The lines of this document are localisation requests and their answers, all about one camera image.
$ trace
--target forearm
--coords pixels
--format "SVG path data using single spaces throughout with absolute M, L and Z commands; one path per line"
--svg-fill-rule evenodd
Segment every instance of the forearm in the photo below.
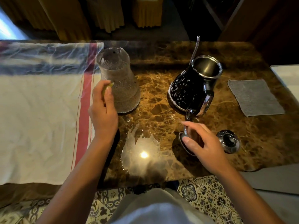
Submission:
M 217 177 L 244 223 L 283 223 L 233 167 L 229 167 Z
M 94 138 L 37 223 L 85 223 L 111 147 Z

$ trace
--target floral tile pattern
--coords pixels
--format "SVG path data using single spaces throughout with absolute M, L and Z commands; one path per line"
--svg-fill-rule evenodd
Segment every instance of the floral tile pattern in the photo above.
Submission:
M 223 186 L 215 176 L 182 180 L 178 187 L 178 193 L 187 201 L 194 199 L 197 195 L 198 199 L 189 203 L 210 216 L 217 224 L 243 223 Z
M 197 210 L 209 215 L 216 223 L 242 223 L 223 186 L 215 176 L 183 179 L 179 184 L 178 193 Z M 147 185 L 145 191 L 151 188 L 165 188 L 165 184 Z M 132 193 L 129 188 L 96 192 L 86 224 L 106 223 L 123 197 L 129 193 Z M 50 201 L 51 199 L 34 200 L 1 208 L 0 224 L 35 223 Z

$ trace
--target glass jug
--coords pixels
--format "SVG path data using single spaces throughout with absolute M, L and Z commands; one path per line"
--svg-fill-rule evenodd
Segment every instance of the glass jug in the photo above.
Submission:
M 127 113 L 140 102 L 140 88 L 130 68 L 130 57 L 123 48 L 104 49 L 97 56 L 101 79 L 114 83 L 112 93 L 118 113 Z

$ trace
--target person's left hand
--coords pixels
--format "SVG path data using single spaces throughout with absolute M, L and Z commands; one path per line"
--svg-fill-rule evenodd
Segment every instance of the person's left hand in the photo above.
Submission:
M 118 129 L 118 115 L 114 107 L 111 87 L 106 88 L 104 98 L 101 95 L 104 86 L 109 84 L 110 80 L 100 80 L 94 87 L 93 102 L 88 109 L 88 113 L 95 129 L 95 138 L 100 138 L 101 141 L 112 144 Z

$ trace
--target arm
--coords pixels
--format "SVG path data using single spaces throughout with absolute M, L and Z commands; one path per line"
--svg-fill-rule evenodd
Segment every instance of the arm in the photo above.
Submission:
M 283 223 L 240 173 L 230 165 L 219 139 L 204 124 L 190 121 L 182 124 L 201 136 L 204 142 L 203 148 L 189 137 L 183 137 L 183 141 L 196 154 L 203 166 L 217 176 L 244 223 Z
M 95 137 L 78 165 L 67 177 L 36 223 L 85 223 L 97 184 L 118 128 L 111 87 L 104 102 L 101 92 L 110 81 L 100 81 L 93 90 L 93 103 L 88 112 Z

